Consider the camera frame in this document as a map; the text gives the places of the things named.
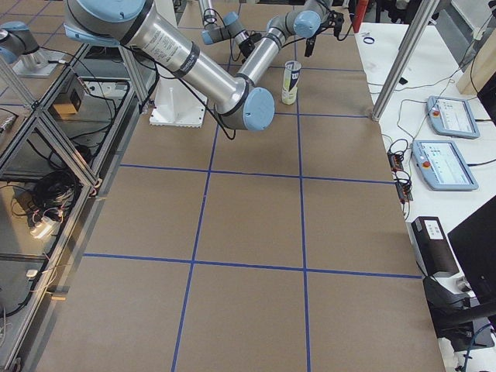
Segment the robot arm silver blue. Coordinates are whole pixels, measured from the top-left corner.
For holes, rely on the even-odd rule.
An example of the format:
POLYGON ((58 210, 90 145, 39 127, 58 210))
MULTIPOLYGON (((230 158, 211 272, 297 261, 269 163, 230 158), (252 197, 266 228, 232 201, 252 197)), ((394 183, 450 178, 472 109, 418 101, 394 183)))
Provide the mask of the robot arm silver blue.
POLYGON ((266 129, 274 118, 274 98, 257 82, 286 39, 314 36, 326 17, 326 5, 317 1, 273 17, 260 43, 232 76, 168 22, 153 1, 66 1, 64 10, 71 39, 138 48, 209 98, 224 126, 249 131, 266 129))
POLYGON ((201 37, 205 45, 213 45, 223 41, 233 41, 243 56, 243 62, 255 50, 256 43, 261 40, 261 33, 248 32, 239 20, 237 12, 229 12, 221 16, 214 8, 212 1, 199 1, 203 30, 201 37))

